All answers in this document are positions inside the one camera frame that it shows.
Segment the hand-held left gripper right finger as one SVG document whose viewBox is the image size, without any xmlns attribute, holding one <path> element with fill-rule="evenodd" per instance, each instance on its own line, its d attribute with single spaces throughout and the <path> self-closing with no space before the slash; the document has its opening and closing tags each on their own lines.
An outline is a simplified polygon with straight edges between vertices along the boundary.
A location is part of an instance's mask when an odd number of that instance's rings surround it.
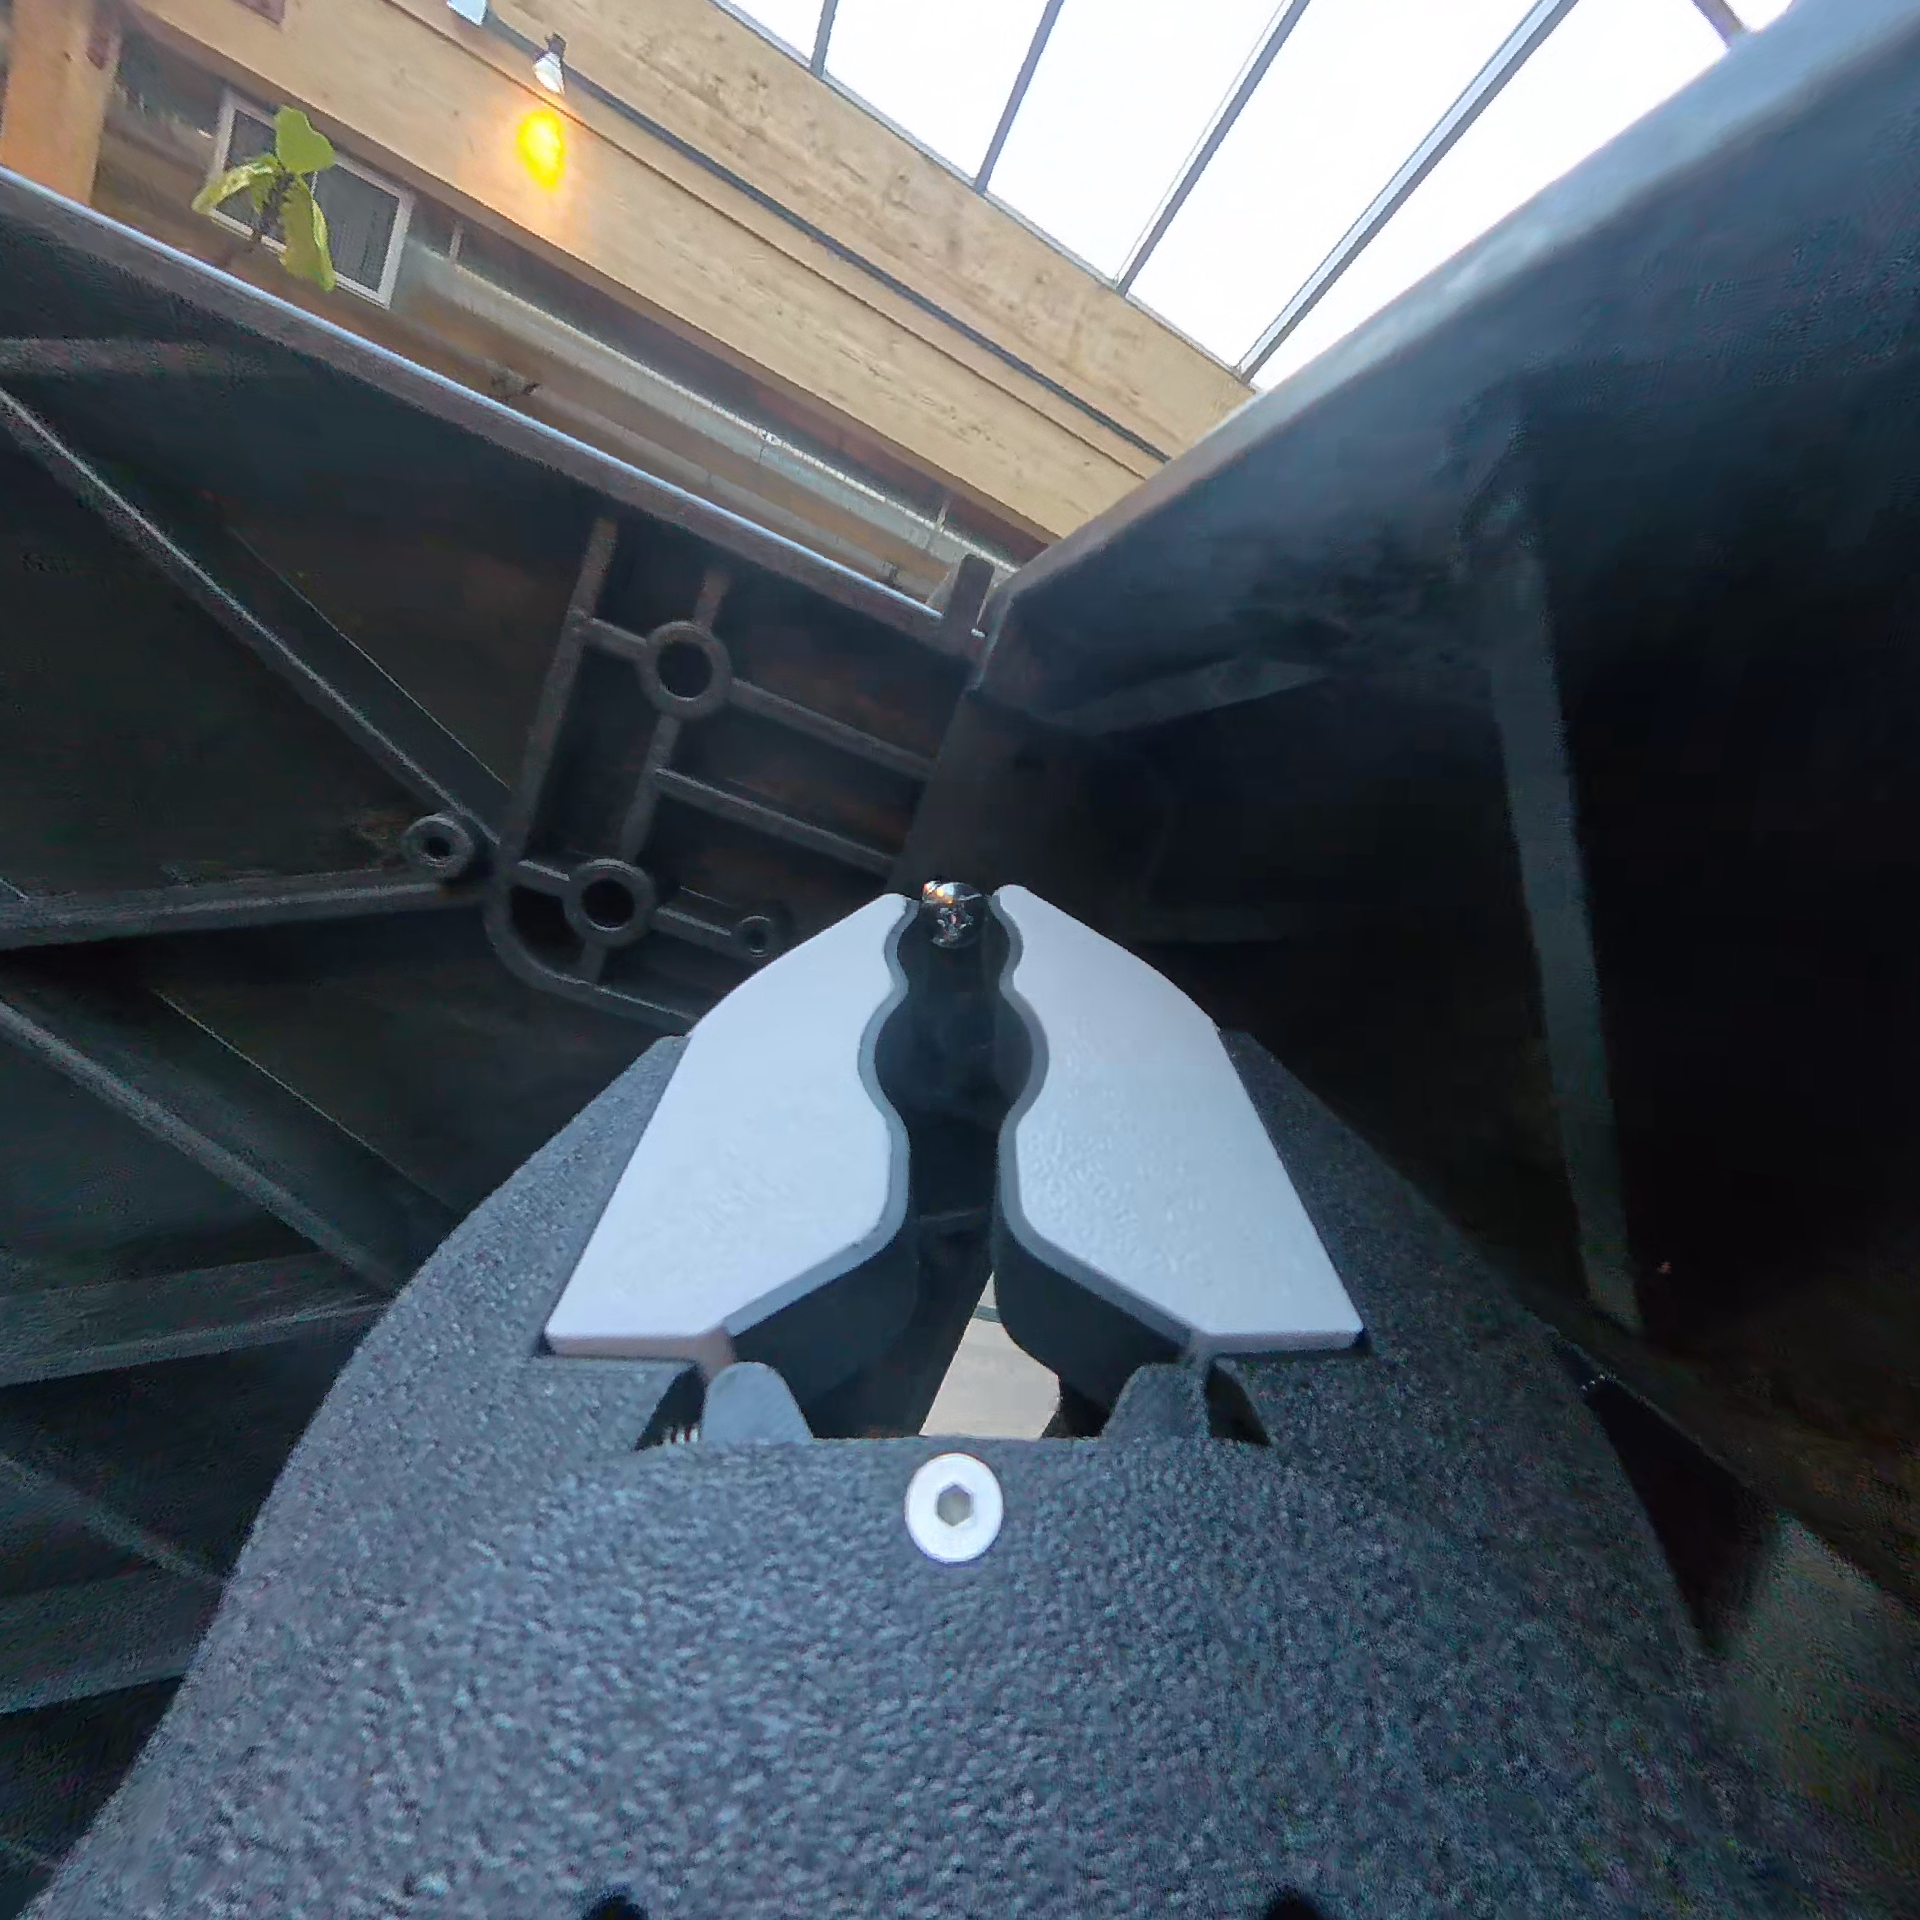
<svg viewBox="0 0 1920 1920">
<path fill-rule="evenodd" d="M 1364 1322 L 1216 1021 L 1021 885 L 991 894 L 991 1280 L 1089 1438 L 1138 1372 L 1364 1356 Z"/>
</svg>

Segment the green leafy plant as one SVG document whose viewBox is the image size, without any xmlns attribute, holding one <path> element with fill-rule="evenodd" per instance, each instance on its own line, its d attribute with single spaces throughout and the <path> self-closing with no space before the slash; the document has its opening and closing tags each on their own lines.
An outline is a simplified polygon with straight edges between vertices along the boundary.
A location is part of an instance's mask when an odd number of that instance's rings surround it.
<svg viewBox="0 0 1920 1920">
<path fill-rule="evenodd" d="M 202 182 L 192 211 L 209 218 L 228 200 L 246 206 L 246 247 L 278 244 L 278 262 L 295 279 L 321 291 L 337 287 L 328 221 L 318 184 L 336 165 L 332 141 L 297 107 L 278 107 L 262 151 L 226 165 Z"/>
</svg>

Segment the wall window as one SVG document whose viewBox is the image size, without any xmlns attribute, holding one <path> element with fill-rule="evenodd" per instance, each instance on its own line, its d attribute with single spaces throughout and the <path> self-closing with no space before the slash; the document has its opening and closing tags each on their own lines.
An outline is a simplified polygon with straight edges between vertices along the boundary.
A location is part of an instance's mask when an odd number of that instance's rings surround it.
<svg viewBox="0 0 1920 1920">
<path fill-rule="evenodd" d="M 214 124 L 214 167 L 208 178 L 264 156 L 271 144 L 273 114 L 228 90 Z M 314 173 L 314 203 L 326 219 L 326 252 L 337 285 L 360 301 L 393 307 L 413 191 L 336 147 L 332 167 Z"/>
</svg>

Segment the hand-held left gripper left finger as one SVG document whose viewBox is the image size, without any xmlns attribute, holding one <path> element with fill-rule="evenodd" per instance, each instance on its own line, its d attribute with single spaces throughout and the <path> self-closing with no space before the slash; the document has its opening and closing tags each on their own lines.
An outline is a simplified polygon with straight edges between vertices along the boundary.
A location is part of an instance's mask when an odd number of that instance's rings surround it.
<svg viewBox="0 0 1920 1920">
<path fill-rule="evenodd" d="M 914 914 L 863 903 L 692 1026 L 544 1322 L 554 1358 L 751 1360 L 829 1431 L 905 1421 L 920 1248 L 880 1037 Z"/>
</svg>

